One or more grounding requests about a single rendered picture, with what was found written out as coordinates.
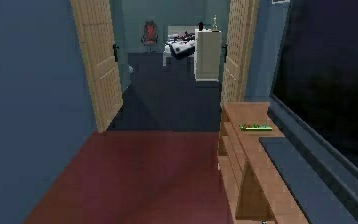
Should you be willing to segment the cream tall cupboard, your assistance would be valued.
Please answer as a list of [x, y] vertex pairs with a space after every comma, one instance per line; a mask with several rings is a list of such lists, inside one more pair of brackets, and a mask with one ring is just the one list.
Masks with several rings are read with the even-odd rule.
[[194, 75], [196, 81], [218, 81], [222, 32], [195, 30]]

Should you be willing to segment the white bed with dark items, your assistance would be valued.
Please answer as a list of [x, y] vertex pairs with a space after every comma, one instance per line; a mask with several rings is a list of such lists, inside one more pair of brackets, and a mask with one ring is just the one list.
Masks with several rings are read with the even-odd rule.
[[174, 57], [176, 60], [192, 57], [195, 44], [195, 26], [168, 26], [163, 65], [167, 64], [169, 57]]

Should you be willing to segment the green flat remote control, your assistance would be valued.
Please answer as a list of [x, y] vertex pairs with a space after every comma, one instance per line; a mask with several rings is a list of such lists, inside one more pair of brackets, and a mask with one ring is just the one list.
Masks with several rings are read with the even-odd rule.
[[272, 131], [273, 128], [265, 124], [241, 124], [239, 125], [241, 131]]

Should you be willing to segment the tan wooden room door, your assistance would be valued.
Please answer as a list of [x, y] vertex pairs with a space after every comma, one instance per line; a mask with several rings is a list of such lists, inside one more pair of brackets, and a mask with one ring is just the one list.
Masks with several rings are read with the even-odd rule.
[[260, 0], [231, 0], [221, 104], [244, 100]]
[[123, 106], [109, 0], [70, 0], [99, 133]]

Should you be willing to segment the red black office chair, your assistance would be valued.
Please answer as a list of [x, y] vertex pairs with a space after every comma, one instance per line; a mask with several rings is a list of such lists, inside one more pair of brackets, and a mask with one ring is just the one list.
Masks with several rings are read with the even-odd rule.
[[144, 24], [141, 43], [149, 48], [149, 53], [152, 52], [152, 46], [158, 43], [158, 38], [156, 23], [153, 20], [147, 20]]

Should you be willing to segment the brown wooden desk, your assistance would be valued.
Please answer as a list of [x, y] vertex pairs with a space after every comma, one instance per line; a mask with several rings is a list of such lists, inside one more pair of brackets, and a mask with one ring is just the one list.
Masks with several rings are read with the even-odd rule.
[[[218, 146], [221, 171], [233, 224], [309, 224], [259, 142], [283, 133], [268, 117], [267, 102], [222, 106]], [[272, 131], [241, 131], [241, 124], [265, 124]]]

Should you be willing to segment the blue grey mat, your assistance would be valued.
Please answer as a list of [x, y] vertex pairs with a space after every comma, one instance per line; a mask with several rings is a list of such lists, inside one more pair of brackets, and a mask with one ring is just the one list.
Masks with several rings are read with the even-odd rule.
[[259, 142], [310, 224], [358, 224], [287, 138]]

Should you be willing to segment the dark window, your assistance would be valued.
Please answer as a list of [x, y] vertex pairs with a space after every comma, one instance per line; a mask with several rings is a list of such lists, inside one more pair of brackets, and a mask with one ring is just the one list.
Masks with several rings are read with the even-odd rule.
[[293, 0], [273, 94], [358, 168], [358, 0]]

